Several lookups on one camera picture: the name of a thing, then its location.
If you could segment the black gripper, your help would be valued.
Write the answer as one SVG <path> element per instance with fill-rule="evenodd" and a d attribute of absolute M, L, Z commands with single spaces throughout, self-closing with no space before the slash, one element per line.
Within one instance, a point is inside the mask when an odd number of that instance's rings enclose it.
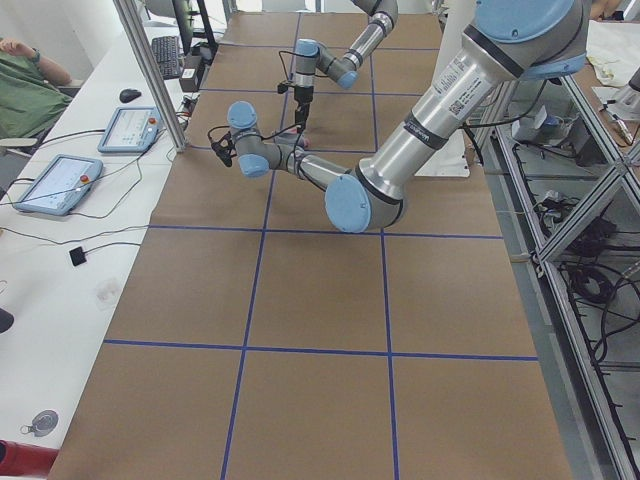
<path fill-rule="evenodd" d="M 302 133 L 306 129 L 309 117 L 309 108 L 313 101 L 313 87 L 295 86 L 294 100 L 297 103 L 295 110 L 296 131 L 298 133 Z"/>

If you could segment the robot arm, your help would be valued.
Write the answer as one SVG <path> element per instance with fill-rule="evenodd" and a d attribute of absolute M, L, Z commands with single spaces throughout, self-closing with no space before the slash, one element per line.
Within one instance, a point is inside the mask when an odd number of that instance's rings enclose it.
<path fill-rule="evenodd" d="M 404 186 L 498 85 L 551 79 L 579 71 L 586 60 L 588 1 L 479 1 L 460 34 L 461 49 L 383 145 L 345 169 L 297 144 L 268 144 L 254 107 L 229 107 L 230 140 L 250 178 L 287 171 L 324 191 L 326 214 L 339 230 L 361 233 L 396 223 Z"/>
<path fill-rule="evenodd" d="M 353 1 L 366 13 L 367 25 L 340 55 L 336 55 L 326 43 L 311 38 L 296 41 L 293 51 L 293 71 L 286 81 L 279 84 L 280 93 L 293 89 L 296 109 L 294 127 L 298 133 L 306 128 L 314 97 L 315 78 L 326 76 L 343 90 L 353 87 L 359 78 L 359 69 L 374 50 L 387 38 L 398 20 L 396 1 Z"/>

